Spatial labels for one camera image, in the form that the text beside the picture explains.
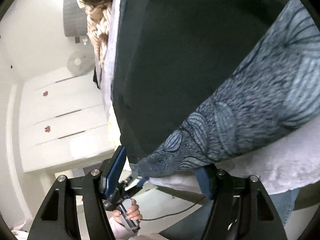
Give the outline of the person's left hand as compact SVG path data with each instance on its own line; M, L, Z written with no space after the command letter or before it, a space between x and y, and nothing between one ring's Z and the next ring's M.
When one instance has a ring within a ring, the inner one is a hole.
M117 223L121 224L121 218L123 217L123 215L119 210L114 210L112 212L112 217ZM143 216L139 210L139 205L137 204L135 199L131 199L131 206L127 209L125 219L136 221L140 221L143 219Z

